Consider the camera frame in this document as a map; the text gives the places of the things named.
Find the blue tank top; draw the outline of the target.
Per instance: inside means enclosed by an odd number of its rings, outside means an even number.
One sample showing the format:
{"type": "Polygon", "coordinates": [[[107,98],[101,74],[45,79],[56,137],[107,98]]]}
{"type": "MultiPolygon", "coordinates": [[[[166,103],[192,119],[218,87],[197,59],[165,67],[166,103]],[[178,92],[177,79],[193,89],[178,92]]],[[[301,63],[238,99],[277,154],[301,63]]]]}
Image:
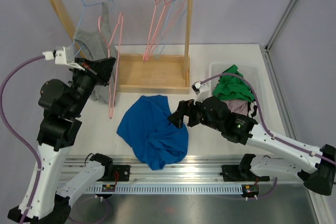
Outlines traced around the blue tank top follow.
{"type": "Polygon", "coordinates": [[[176,128],[167,119],[170,115],[166,96],[143,95],[126,111],[117,128],[136,158],[152,170],[178,163],[187,155],[187,128],[176,128]]]}

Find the pink wire hanger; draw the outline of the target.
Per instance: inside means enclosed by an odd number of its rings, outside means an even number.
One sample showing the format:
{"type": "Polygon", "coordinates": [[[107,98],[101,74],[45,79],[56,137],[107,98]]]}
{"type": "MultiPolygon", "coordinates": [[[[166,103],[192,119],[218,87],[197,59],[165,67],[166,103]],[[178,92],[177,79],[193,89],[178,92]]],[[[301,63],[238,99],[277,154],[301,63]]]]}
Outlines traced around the pink wire hanger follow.
{"type": "Polygon", "coordinates": [[[188,0],[154,0],[154,9],[143,54],[143,62],[151,57],[158,60],[170,37],[173,28],[177,27],[186,13],[188,0]]]}

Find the green tank top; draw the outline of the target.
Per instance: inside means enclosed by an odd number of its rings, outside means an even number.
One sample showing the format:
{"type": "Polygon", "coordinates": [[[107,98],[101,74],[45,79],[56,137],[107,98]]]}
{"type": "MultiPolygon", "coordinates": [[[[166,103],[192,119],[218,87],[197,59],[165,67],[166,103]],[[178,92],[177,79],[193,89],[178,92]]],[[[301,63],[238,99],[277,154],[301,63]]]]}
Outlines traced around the green tank top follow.
{"type": "Polygon", "coordinates": [[[221,76],[212,95],[221,101],[243,100],[252,102],[255,99],[250,87],[243,80],[234,76],[221,76]]]}

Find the light blue wire hanger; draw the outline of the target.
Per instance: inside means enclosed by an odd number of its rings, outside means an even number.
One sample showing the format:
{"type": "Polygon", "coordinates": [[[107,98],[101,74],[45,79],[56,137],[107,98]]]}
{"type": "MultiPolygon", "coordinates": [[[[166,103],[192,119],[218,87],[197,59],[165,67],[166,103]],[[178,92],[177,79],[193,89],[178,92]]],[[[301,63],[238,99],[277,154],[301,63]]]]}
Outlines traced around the light blue wire hanger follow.
{"type": "Polygon", "coordinates": [[[165,1],[165,12],[163,14],[156,42],[151,53],[155,60],[158,60],[160,58],[161,53],[166,46],[166,43],[163,43],[163,40],[168,35],[170,27],[175,23],[175,20],[177,18],[179,19],[177,24],[179,24],[182,20],[182,17],[187,11],[187,8],[185,8],[187,0],[183,0],[183,2],[181,2],[180,4],[179,9],[175,12],[175,15],[171,16],[177,1],[178,0],[165,1]]]}

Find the mauve pink tank top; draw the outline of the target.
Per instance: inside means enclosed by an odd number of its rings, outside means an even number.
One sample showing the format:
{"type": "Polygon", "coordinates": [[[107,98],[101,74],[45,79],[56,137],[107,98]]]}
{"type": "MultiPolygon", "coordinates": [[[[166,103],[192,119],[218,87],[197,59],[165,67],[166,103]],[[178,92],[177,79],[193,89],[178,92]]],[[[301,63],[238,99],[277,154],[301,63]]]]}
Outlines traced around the mauve pink tank top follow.
{"type": "Polygon", "coordinates": [[[227,104],[227,107],[230,109],[231,112],[247,116],[248,101],[235,99],[224,102],[227,104]]]}

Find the black white striped tank top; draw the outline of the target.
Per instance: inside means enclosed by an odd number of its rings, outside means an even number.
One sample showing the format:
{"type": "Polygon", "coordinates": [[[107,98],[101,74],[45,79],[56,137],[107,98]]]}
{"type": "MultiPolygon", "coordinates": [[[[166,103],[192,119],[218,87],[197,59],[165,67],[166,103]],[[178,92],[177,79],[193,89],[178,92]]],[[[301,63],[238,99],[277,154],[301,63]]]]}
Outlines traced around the black white striped tank top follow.
{"type": "Polygon", "coordinates": [[[251,94],[254,99],[247,102],[247,116],[254,119],[258,115],[258,103],[252,91],[251,94]]]}

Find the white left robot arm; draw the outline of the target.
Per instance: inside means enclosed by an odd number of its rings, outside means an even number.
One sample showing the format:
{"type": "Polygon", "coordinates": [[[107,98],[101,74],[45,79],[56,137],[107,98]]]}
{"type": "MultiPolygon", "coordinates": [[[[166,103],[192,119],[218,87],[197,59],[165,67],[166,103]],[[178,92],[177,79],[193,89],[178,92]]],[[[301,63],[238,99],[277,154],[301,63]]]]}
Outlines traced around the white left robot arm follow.
{"type": "Polygon", "coordinates": [[[62,189],[57,187],[61,169],[82,125],[78,120],[80,114],[95,86],[109,84],[116,59],[77,58],[75,62],[79,67],[72,69],[71,85],[51,79],[40,89],[38,104],[44,109],[44,118],[37,136],[37,149],[16,132],[12,133],[36,159],[24,199],[7,215],[16,223],[65,223],[73,204],[90,185],[114,178],[112,158],[96,153],[62,189]]]}

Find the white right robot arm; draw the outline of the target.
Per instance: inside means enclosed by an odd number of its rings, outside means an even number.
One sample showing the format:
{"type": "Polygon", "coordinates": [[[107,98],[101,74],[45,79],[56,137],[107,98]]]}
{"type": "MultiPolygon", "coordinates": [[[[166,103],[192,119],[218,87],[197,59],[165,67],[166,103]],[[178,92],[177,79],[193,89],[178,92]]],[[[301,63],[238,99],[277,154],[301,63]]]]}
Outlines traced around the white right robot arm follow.
{"type": "Polygon", "coordinates": [[[303,183],[314,193],[330,196],[335,182],[335,147],[311,146],[288,137],[276,136],[256,120],[231,112],[216,97],[202,102],[180,101],[167,119],[178,129],[188,117],[188,126],[204,125],[221,133],[228,141],[270,152],[274,158],[245,154],[239,165],[222,172],[224,181],[268,181],[285,178],[303,183]]]}

